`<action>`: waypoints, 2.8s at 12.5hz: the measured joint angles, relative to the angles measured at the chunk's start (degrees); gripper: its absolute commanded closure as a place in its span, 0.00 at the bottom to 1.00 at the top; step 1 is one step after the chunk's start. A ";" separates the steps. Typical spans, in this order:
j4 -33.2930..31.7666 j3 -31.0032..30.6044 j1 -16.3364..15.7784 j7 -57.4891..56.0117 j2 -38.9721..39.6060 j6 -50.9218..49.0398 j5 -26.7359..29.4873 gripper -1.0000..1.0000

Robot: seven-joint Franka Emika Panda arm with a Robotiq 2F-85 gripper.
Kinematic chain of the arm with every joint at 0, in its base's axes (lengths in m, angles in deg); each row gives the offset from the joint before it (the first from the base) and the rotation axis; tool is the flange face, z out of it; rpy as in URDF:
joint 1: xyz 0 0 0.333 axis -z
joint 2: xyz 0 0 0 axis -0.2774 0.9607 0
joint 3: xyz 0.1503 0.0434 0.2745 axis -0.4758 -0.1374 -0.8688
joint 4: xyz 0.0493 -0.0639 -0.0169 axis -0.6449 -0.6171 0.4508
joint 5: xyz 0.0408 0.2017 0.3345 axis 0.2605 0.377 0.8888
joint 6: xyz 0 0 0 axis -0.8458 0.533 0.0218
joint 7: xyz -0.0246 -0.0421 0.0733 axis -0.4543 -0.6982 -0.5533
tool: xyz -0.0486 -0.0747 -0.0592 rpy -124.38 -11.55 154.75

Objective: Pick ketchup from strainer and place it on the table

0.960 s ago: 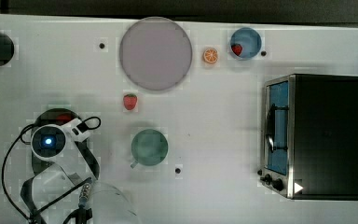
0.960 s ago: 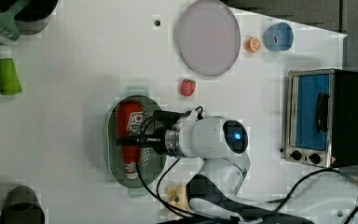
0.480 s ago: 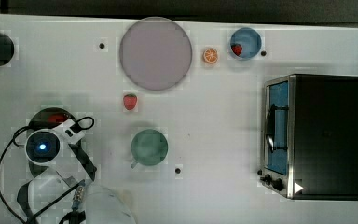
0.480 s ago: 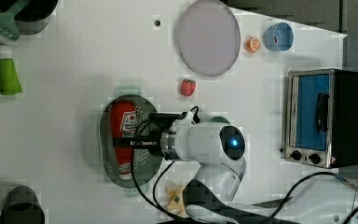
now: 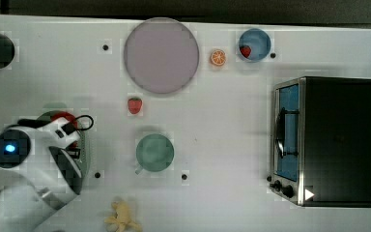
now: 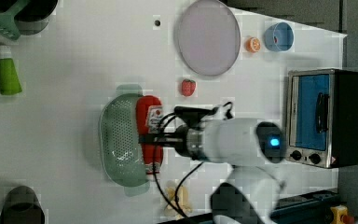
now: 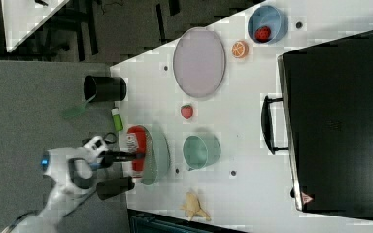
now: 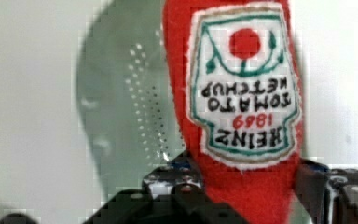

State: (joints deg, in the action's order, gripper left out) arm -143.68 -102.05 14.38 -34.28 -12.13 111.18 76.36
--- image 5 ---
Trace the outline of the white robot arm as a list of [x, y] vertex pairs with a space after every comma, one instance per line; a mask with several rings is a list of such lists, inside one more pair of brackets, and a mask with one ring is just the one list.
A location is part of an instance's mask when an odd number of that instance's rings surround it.
[[67, 152], [79, 139], [26, 127], [0, 133], [0, 232], [32, 232], [80, 194], [83, 174]]

